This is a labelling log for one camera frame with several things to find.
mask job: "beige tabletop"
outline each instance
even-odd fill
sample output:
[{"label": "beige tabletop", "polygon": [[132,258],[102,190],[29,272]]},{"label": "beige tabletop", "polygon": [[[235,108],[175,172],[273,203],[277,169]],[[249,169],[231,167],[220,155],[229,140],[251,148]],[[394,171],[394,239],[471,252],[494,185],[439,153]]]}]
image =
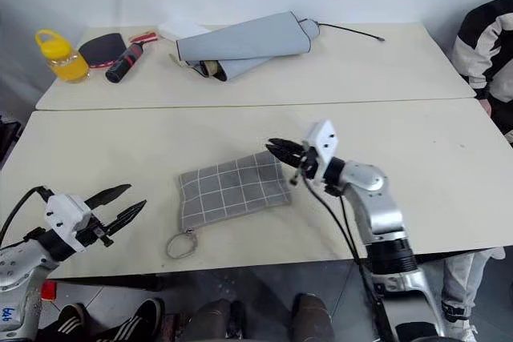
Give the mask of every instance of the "beige tabletop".
[{"label": "beige tabletop", "polygon": [[[337,156],[376,164],[388,174],[417,253],[513,243],[513,151],[473,99],[35,112],[0,174],[1,218],[39,184],[87,198],[131,183],[97,211],[106,222],[148,200],[113,246],[93,245],[53,277],[349,258],[332,219],[301,185],[293,189],[291,206],[201,228],[193,256],[170,260],[164,253],[178,231],[180,173],[261,151],[267,138],[299,140],[320,119],[336,127]],[[291,175],[290,167],[284,169]],[[44,225],[43,213],[43,202],[30,199],[6,241]]]},{"label": "beige tabletop", "polygon": [[[386,39],[378,42],[322,26],[308,54],[275,58],[228,82],[178,66],[171,41],[148,43],[125,78],[113,84],[105,69],[69,84],[56,80],[39,110],[151,107],[277,106],[285,104],[453,99],[474,91],[419,23],[350,25]],[[82,42],[119,31],[127,41],[149,26],[90,28]]]}]

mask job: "folded gray umbrella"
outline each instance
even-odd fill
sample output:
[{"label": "folded gray umbrella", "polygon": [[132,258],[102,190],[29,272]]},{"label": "folded gray umbrella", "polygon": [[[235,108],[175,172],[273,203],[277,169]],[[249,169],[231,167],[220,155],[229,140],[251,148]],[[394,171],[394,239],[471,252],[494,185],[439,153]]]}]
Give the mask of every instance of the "folded gray umbrella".
[{"label": "folded gray umbrella", "polygon": [[227,81],[276,56],[304,54],[319,35],[312,19],[283,12],[176,41],[180,60]]}]

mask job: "gray plaid pouch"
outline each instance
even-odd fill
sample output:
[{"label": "gray plaid pouch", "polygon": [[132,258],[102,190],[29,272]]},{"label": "gray plaid pouch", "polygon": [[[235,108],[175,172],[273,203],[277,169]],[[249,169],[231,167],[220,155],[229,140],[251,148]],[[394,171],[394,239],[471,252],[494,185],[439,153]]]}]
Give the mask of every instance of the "gray plaid pouch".
[{"label": "gray plaid pouch", "polygon": [[232,162],[186,172],[180,175],[179,235],[188,235],[192,249],[172,258],[191,255],[197,246],[193,231],[210,223],[252,214],[267,207],[291,203],[281,162],[269,151]]}]

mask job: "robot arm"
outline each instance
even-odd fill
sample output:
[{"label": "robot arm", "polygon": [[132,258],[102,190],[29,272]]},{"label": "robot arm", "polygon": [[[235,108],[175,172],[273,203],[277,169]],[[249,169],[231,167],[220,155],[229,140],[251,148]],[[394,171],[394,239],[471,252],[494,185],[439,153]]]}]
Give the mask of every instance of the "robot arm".
[{"label": "robot arm", "polygon": [[[51,229],[45,231],[38,227],[23,241],[0,249],[0,342],[35,340],[44,280],[60,262],[84,251],[97,239],[106,247],[113,243],[109,237],[129,224],[146,201],[121,212],[107,226],[92,210],[110,203],[129,187],[129,184],[113,187],[86,201],[76,195],[54,195],[44,187],[34,189],[47,201],[45,219]],[[9,222],[6,221],[2,234]]]},{"label": "robot arm", "polygon": [[334,158],[335,139],[331,123],[324,121],[310,131],[302,145],[270,139],[267,148],[297,169],[292,184],[297,184],[299,175],[313,179],[323,183],[329,194],[346,197],[352,206],[367,250],[374,323],[381,340],[451,340],[443,338],[442,319],[410,248],[388,178],[375,166]]}]

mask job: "black cable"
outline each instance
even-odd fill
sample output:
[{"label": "black cable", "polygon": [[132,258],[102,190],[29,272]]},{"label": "black cable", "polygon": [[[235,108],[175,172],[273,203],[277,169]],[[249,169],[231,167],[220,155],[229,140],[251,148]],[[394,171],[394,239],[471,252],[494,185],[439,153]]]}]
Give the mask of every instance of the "black cable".
[{"label": "black cable", "polygon": [[6,221],[3,223],[2,225],[2,230],[0,230],[0,247],[2,246],[2,242],[3,242],[3,239],[4,237],[6,236],[6,233],[7,233],[7,229],[9,228],[10,226],[10,223],[13,221],[14,217],[16,216],[16,213],[19,211],[19,209],[21,208],[21,206],[23,206],[23,204],[30,198],[30,196],[32,194],[34,194],[35,192],[38,192],[41,196],[44,196],[47,194],[48,190],[43,187],[43,186],[37,186],[37,187],[32,187],[20,200],[18,203],[16,203],[16,206],[14,206],[14,208],[12,209],[12,211],[10,212],[10,214],[7,216],[7,219]]},{"label": "black cable", "polygon": [[323,198],[321,198],[319,196],[319,194],[316,193],[314,189],[312,189],[312,186],[310,186],[310,183],[306,179],[306,175],[305,175],[304,171],[301,173],[301,176],[303,177],[303,182],[305,183],[305,186],[308,189],[308,191],[310,191],[310,194],[312,194],[315,197],[315,199],[317,199],[319,201],[319,203],[322,204],[325,207],[325,209],[328,210],[328,212],[331,214],[331,217],[333,218],[335,223],[338,225],[338,228],[340,229],[342,235],[344,236],[345,242],[347,243],[347,246],[348,246],[349,250],[351,251],[351,255],[353,256],[353,259],[356,260],[356,253],[355,253],[356,250],[353,250],[353,247],[352,247],[351,243],[349,242],[349,238],[347,237],[347,234],[345,233],[345,230],[342,227],[341,223],[339,222],[338,218],[335,216],[335,213],[333,212],[331,207],[328,206],[328,204],[323,200]]},{"label": "black cable", "polygon": [[384,42],[384,41],[385,41],[385,39],[384,39],[384,38],[382,38],[381,36],[376,36],[376,35],[372,35],[372,34],[367,34],[366,32],[352,30],[352,29],[347,28],[347,27],[335,26],[334,24],[328,24],[328,23],[318,23],[318,25],[319,25],[319,26],[328,26],[328,27],[338,28],[338,29],[340,29],[340,30],[345,30],[345,31],[354,32],[355,34],[361,34],[361,35],[369,36],[369,37],[371,37],[371,38],[374,38],[374,39],[379,40],[380,42]]},{"label": "black cable", "polygon": [[11,247],[16,247],[19,244],[22,244],[23,242],[25,242],[25,241],[24,240],[20,240],[19,242],[16,242],[16,243],[10,244],[8,246],[2,247],[2,248],[0,248],[0,251],[4,251],[4,250],[6,250],[8,248],[11,248]]},{"label": "black cable", "polygon": [[310,192],[310,194],[312,194],[315,197],[315,199],[317,199],[317,201],[319,201],[319,203],[325,207],[325,209],[329,212],[329,214],[331,215],[331,217],[333,218],[335,223],[338,225],[338,228],[340,229],[342,235],[344,236],[344,240],[347,243],[347,247],[349,248],[349,251],[351,251],[351,255],[353,256],[354,262],[358,266],[358,271],[360,273],[360,277],[362,278],[363,288],[366,292],[367,299],[370,301],[370,303],[373,303],[376,300],[376,297],[374,295],[373,290],[369,286],[369,282],[367,281],[365,271],[363,270],[362,261],[360,260],[360,255],[358,254],[358,250],[356,249],[356,244],[354,242],[353,234],[351,233],[351,229],[349,228],[347,214],[345,212],[345,206],[344,206],[344,203],[343,203],[341,197],[340,197],[340,199],[341,199],[342,213],[344,216],[345,225],[347,226],[347,231],[350,234],[349,237],[345,233],[343,226],[341,225],[340,221],[338,220],[337,216],[335,215],[335,213],[333,212],[331,207],[323,200],[323,198],[321,198],[319,196],[318,193],[315,192],[314,189],[312,189],[312,186],[310,186],[310,183],[308,182],[308,180],[306,178],[304,170],[301,172],[301,176],[302,176],[303,182],[305,183],[305,186],[308,189],[308,191]]},{"label": "black cable", "polygon": [[356,243],[354,242],[354,238],[353,238],[353,232],[351,231],[351,227],[349,227],[349,221],[347,220],[347,212],[345,211],[345,204],[344,204],[344,199],[342,198],[342,194],[338,198],[340,199],[340,206],[342,209],[342,216],[344,217],[345,228],[347,229],[349,239],[351,239],[351,242],[352,242],[352,245],[354,248],[354,254],[356,255],[355,261],[358,266],[358,271],[360,272],[360,277],[362,278],[364,289],[366,290],[366,294],[372,303],[372,300],[376,300],[376,297],[375,297],[372,289],[369,287],[369,282],[367,281],[365,271],[363,270],[362,260],[360,259],[360,255],[358,254],[358,249],[356,248]]}]

